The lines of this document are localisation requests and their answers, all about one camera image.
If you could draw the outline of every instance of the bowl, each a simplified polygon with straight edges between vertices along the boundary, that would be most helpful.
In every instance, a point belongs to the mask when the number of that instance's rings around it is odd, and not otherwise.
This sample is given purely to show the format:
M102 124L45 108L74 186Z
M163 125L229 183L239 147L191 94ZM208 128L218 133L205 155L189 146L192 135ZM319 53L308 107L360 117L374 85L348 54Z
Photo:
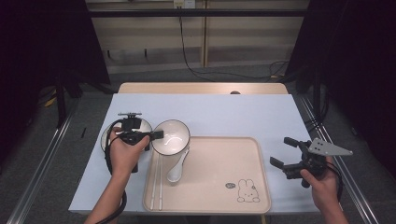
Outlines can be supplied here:
M134 132L141 132L141 133L149 133L149 132L151 132L151 125L149 125L149 123L145 120L145 119L141 119L142 121L141 121L141 123L140 123L140 128L138 128L138 129L132 129L131 131L134 131ZM107 126L107 128L105 128L105 130L103 131L103 133L102 133L102 137L101 137L101 147L102 147L102 150L103 151L105 151L105 148L106 148L106 140L107 140L107 133L108 133L108 130L110 129L110 126L111 126L111 124L110 125L108 125ZM114 125L114 128L120 128L121 127L121 121L120 122L118 122L118 123L116 123L115 125ZM149 145L148 146L146 146L145 148L144 148L146 151L148 151L149 150Z
M163 131L163 138L151 142L152 147L164 156L175 155L189 145L190 131L177 119L169 119L159 124L154 132Z

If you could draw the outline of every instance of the hand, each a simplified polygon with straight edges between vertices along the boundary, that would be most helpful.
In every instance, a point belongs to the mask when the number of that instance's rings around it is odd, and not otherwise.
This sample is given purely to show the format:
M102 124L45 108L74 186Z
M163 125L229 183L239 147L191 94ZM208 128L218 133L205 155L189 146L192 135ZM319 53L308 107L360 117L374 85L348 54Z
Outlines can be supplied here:
M327 157L326 161L332 163L330 157ZM326 169L323 176L316 179L307 170L303 169L301 176L312 186L312 198L319 210L325 209L329 204L338 204L337 176L335 173Z
M115 132L119 131L120 128L114 128L110 134L110 141L117 138ZM117 138L111 144L110 158L113 169L113 175L130 175L134 167L136 166L140 153L143 148L149 144L149 137L145 136L136 145L131 146L124 143L121 139Z
M327 157L326 161L332 163L332 158ZM347 223L337 199L337 175L329 169L319 178L315 178L305 169L301 170L300 174L312 186L312 198L325 222Z

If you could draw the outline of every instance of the beige tray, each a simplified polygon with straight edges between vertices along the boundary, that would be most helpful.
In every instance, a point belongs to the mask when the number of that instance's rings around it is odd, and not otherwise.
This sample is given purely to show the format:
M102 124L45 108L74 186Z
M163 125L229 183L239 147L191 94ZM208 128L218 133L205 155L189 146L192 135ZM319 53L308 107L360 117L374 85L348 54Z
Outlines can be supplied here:
M192 137L183 176L171 186L166 175L181 154L162 156L152 150L143 198L149 211L264 214L270 209L261 150L253 138Z

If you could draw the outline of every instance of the electrical outlet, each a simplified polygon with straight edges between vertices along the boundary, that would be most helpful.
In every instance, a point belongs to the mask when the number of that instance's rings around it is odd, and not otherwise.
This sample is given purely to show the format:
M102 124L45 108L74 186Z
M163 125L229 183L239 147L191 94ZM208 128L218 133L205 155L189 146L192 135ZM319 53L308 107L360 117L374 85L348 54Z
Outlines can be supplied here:
M184 8L184 0L174 0L174 8Z
M184 8L195 8L195 0L185 0Z

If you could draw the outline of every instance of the white bowl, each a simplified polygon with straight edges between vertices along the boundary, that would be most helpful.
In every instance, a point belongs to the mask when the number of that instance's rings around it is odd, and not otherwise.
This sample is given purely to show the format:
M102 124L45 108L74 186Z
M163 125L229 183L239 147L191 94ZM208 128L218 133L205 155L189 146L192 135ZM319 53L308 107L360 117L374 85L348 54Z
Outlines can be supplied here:
M169 119L159 124L154 132L163 131L163 138L151 142L152 147L165 156L174 155L186 148L190 142L187 126L176 119Z

